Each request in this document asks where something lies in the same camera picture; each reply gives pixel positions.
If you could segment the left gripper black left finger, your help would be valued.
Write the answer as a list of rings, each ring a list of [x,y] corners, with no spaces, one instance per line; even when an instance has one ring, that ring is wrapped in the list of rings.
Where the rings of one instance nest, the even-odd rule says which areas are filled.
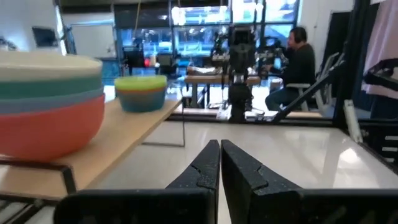
[[[81,190],[55,207],[54,224],[216,224],[219,178],[211,140],[166,188]]]

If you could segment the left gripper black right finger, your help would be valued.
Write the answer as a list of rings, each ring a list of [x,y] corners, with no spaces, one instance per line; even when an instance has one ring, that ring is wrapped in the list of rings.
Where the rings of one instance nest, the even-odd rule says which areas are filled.
[[[229,140],[221,152],[232,224],[398,224],[398,190],[303,189]]]

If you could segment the teal plastic bowl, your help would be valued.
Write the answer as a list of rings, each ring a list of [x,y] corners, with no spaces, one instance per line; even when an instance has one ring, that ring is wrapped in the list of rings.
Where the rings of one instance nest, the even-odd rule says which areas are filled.
[[[117,94],[121,107],[124,111],[143,113],[159,110],[165,102],[166,91],[148,95]]]

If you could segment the pink translucent plastic bowl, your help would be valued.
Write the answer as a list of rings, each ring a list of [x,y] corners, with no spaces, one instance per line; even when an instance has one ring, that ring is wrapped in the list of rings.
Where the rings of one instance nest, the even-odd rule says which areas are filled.
[[[127,94],[127,95],[148,95],[154,94],[158,92],[165,92],[166,88],[153,88],[153,89],[145,89],[145,90],[122,90],[122,89],[115,89],[117,94]]]

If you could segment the yellow translucent plastic bowl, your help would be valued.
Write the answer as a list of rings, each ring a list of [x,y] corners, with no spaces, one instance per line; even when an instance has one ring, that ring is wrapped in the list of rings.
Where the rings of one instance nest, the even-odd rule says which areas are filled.
[[[167,77],[154,75],[148,77],[120,77],[114,81],[117,90],[152,90],[167,86]]]

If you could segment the coral red plastic bowl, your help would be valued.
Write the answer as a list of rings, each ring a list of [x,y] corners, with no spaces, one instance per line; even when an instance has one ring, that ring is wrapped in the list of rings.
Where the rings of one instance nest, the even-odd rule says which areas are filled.
[[[104,118],[104,95],[33,113],[0,115],[0,155],[50,161],[85,147]]]

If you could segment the grey-blue plastic bowl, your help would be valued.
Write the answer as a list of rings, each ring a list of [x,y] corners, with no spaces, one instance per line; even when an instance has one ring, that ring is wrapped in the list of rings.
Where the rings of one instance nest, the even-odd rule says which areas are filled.
[[[103,96],[103,88],[70,95],[0,100],[0,114],[44,111],[79,104]]]

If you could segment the green plastic bowl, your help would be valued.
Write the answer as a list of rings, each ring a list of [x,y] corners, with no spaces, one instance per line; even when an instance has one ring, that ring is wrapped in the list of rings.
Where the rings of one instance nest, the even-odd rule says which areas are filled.
[[[98,76],[26,82],[0,82],[0,100],[71,95],[101,88]]]

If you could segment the cream white plastic bowl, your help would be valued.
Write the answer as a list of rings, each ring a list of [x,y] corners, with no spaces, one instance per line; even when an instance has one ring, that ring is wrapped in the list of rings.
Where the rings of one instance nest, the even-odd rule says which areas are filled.
[[[102,66],[81,55],[0,50],[0,82],[90,77],[100,74]]]

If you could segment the white chair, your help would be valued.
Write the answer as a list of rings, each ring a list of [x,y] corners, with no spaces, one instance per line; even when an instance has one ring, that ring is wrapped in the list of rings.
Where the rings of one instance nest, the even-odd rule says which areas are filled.
[[[299,94],[302,95],[304,92],[304,89],[310,88],[310,84],[308,84],[308,83],[291,83],[291,84],[288,84],[287,87],[298,89]],[[309,107],[308,107],[306,100],[301,104],[301,108],[302,108],[302,111],[306,111],[306,112],[309,111]]]

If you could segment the wooden background table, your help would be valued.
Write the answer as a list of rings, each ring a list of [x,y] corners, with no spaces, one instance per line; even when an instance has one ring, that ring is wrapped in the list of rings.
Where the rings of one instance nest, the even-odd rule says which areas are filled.
[[[199,108],[198,105],[198,85],[205,84],[210,98],[210,85],[220,84],[221,86],[228,85],[228,102],[231,105],[244,105],[252,99],[251,87],[261,83],[260,77],[248,76],[247,79],[239,80],[238,77],[230,78],[227,75],[213,75],[213,76],[199,76],[187,75],[185,83],[192,85],[192,101],[190,106],[192,108]]]

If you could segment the white plastic bar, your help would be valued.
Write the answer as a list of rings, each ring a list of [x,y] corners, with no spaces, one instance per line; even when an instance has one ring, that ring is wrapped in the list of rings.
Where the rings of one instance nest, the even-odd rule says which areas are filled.
[[[355,112],[354,103],[352,100],[344,101],[344,112],[346,118],[346,124],[348,127],[348,132],[352,140],[356,143],[363,142],[363,135],[361,128],[358,123],[358,118]]]

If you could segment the seated person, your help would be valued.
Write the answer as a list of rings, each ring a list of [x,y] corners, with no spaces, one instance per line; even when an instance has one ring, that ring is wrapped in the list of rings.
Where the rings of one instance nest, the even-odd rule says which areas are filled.
[[[274,68],[273,65],[266,65],[268,72],[281,75],[283,87],[270,92],[265,99],[269,111],[279,111],[281,105],[287,106],[300,96],[296,88],[288,88],[291,83],[314,84],[315,79],[315,52],[313,47],[306,41],[296,44],[293,34],[289,32],[288,50],[290,55],[289,65],[284,70]]]

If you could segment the black curved object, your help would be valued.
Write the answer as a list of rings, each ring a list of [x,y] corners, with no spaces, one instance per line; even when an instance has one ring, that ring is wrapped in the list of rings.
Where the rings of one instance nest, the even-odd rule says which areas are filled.
[[[364,74],[364,82],[398,91],[398,58],[378,62]]]

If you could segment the white board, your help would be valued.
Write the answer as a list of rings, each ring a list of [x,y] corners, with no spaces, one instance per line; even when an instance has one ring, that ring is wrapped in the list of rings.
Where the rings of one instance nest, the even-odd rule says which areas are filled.
[[[72,24],[70,34],[77,55],[116,58],[114,27],[110,23]]]

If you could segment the standing person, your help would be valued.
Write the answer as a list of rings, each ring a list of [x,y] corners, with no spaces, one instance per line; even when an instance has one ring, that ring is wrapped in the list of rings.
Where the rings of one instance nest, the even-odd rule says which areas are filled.
[[[378,62],[398,58],[398,0],[383,0],[368,43],[364,74]],[[398,119],[398,91],[364,82],[362,90],[374,96],[372,119]]]

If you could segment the black metal rig frame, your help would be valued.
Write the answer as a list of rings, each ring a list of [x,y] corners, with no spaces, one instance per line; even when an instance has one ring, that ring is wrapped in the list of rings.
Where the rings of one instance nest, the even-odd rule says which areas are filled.
[[[169,116],[169,121],[187,121],[187,122],[210,122],[210,123],[234,123],[234,124],[277,124],[287,119],[287,116],[293,111],[295,107],[304,101],[310,99],[315,92],[321,90],[327,83],[333,80],[340,82],[338,95],[336,98],[336,108],[331,121],[320,121],[318,118],[289,118],[287,124],[301,125],[305,121],[309,122],[310,126],[333,126],[337,128],[346,128],[345,118],[343,112],[344,101],[351,98],[354,87],[356,86],[356,78],[358,70],[361,69],[361,56],[363,55],[364,35],[366,28],[367,13],[369,11],[372,0],[355,0],[351,17],[349,21],[349,32],[346,36],[346,47],[343,51],[343,57],[339,63],[336,64],[334,70],[328,72],[323,78],[317,81],[307,90],[302,93],[296,100],[289,104],[286,109],[277,112],[276,115],[266,118],[265,116],[256,116],[253,119],[216,119],[211,117],[195,117],[186,114]]]

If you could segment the dark wall screen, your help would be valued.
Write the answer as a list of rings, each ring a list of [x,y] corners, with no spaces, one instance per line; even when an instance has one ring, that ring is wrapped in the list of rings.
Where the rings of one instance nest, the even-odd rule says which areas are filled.
[[[32,27],[37,47],[58,47],[58,39],[54,29],[48,27]]]

